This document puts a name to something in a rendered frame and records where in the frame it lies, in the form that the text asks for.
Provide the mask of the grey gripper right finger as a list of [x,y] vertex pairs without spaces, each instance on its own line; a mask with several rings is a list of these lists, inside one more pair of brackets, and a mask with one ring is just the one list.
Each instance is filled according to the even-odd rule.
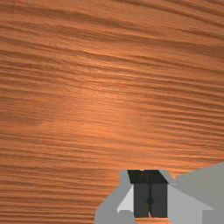
[[224,224],[224,162],[173,178],[159,170],[167,184],[151,187],[150,215],[171,224]]

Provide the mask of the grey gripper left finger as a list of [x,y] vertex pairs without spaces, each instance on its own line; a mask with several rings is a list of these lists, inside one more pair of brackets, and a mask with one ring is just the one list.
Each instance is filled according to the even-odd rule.
[[119,171],[118,187],[98,206],[94,224],[136,224],[135,218],[149,216],[149,185],[140,171]]

